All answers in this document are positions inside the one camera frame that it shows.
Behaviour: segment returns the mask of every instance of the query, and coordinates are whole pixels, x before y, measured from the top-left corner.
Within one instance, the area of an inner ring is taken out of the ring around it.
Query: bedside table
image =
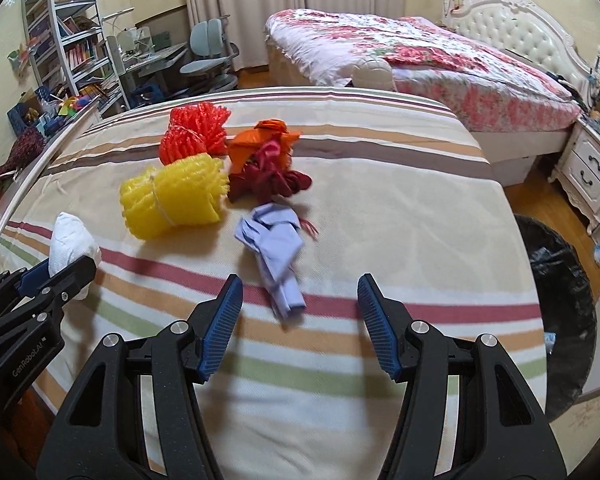
[[[600,224],[600,134],[583,118],[573,133],[548,181],[560,182],[569,202],[589,219],[587,234]]]

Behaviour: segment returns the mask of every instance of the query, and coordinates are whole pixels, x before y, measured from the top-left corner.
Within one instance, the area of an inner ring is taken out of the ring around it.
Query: drawer handle
[[[580,177],[581,177],[582,181],[583,181],[585,184],[587,184],[587,186],[593,186],[593,180],[589,180],[589,181],[587,181],[587,180],[584,180],[584,171],[581,171],[581,172],[580,172]]]
[[[598,160],[594,156],[589,155],[589,162],[593,162],[594,160],[596,161],[596,164],[598,165],[598,171],[600,171],[600,163],[598,162]]]

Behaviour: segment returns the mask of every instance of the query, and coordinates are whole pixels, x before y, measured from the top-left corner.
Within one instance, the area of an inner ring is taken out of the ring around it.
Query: trash bin
[[[546,416],[563,414],[582,394],[596,348],[596,309],[589,279],[572,245],[542,222],[515,215],[538,290],[547,355]]]

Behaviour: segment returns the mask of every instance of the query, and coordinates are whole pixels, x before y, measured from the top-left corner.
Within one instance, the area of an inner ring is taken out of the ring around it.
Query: gray office chair
[[[198,58],[187,63],[180,73],[190,77],[201,77],[203,81],[187,89],[187,93],[225,92],[238,86],[238,77],[229,74],[231,62],[240,54],[235,43],[228,41],[223,25],[229,16],[201,22],[193,27],[189,38],[191,51]]]

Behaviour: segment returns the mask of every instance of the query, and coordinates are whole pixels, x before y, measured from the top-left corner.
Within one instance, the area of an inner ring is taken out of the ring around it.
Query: bed frame
[[[600,47],[598,59],[590,67],[576,52],[573,37],[531,0],[444,0],[442,23],[462,36],[507,49],[508,54],[523,62],[562,75],[589,106],[592,96],[600,90]],[[267,41],[267,52],[269,70],[277,84],[312,85],[271,41]],[[354,77],[353,85],[381,88],[372,87],[367,81]],[[390,83],[389,88],[381,89],[394,89],[391,86]],[[512,186],[524,182],[539,155],[561,152],[570,128],[557,132],[472,134],[493,166],[497,181]]]

